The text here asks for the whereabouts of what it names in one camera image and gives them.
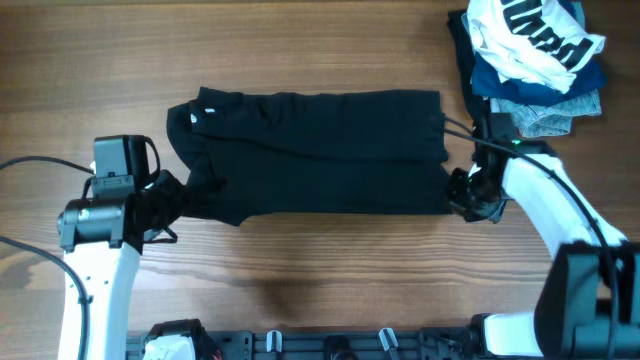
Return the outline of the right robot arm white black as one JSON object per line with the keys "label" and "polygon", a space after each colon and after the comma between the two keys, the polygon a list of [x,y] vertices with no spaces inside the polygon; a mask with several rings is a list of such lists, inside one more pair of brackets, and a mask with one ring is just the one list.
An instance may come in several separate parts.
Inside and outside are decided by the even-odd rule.
{"label": "right robot arm white black", "polygon": [[533,310],[473,317],[469,353],[638,358],[639,247],[588,203],[546,143],[477,145],[473,167],[451,173],[447,197],[468,222],[498,222],[517,203],[553,260]]}

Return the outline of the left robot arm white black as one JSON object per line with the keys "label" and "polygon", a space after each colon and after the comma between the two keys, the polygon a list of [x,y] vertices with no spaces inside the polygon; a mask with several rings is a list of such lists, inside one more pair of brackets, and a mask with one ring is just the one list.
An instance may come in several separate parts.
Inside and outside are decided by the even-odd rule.
{"label": "left robot arm white black", "polygon": [[65,300],[60,359],[123,359],[134,279],[143,246],[158,242],[188,202],[184,185],[169,171],[141,186],[132,175],[91,177],[82,197],[58,218]]}

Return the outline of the black folded garment in pile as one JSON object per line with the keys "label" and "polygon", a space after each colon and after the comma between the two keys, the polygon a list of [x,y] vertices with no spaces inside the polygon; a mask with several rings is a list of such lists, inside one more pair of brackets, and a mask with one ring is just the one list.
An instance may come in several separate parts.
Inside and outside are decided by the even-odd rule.
{"label": "black folded garment in pile", "polygon": [[460,75],[465,107],[473,122],[478,123],[488,116],[489,105],[481,96],[474,95],[472,91],[471,78],[476,61],[469,34],[463,24],[462,15],[464,13],[465,10],[449,12],[447,28],[454,42],[456,64]]}

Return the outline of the grey denim folded garment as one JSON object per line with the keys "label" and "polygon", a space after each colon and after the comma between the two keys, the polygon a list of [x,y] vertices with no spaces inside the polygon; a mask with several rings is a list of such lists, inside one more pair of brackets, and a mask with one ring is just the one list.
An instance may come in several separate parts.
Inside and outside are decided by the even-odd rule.
{"label": "grey denim folded garment", "polygon": [[491,99],[492,113],[509,113],[525,138],[564,136],[571,132],[573,119],[599,116],[602,112],[600,94],[587,94],[552,105],[523,105],[506,99]]}

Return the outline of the navy blue folded garment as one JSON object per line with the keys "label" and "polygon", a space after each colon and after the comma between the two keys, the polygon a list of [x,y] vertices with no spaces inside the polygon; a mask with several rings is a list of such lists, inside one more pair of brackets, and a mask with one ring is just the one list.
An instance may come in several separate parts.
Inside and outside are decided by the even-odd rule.
{"label": "navy blue folded garment", "polygon": [[[584,28],[578,21],[578,11],[569,1],[559,1],[562,7]],[[596,60],[591,61],[577,73],[570,90],[563,94],[550,87],[521,80],[511,79],[500,82],[497,71],[486,62],[472,47],[476,65],[472,73],[471,85],[473,93],[488,98],[506,99],[526,105],[551,106],[601,88],[606,83],[605,75]]]}

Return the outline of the white t-shirt black lettering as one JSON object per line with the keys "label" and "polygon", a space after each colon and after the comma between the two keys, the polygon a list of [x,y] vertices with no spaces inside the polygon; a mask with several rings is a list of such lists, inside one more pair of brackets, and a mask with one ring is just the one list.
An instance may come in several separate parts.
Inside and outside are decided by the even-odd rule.
{"label": "white t-shirt black lettering", "polygon": [[563,94],[606,42],[557,0],[471,0],[467,21],[474,51],[500,82],[516,79]]}

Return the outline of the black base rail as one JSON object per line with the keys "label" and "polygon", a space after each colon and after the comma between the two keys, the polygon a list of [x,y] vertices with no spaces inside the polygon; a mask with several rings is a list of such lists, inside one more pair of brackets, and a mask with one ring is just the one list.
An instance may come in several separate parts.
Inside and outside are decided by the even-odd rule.
{"label": "black base rail", "polygon": [[391,330],[389,341],[381,331],[292,332],[208,331],[214,357],[222,360],[329,360],[333,350],[345,350],[359,360],[492,359],[481,348],[479,332],[469,327]]}

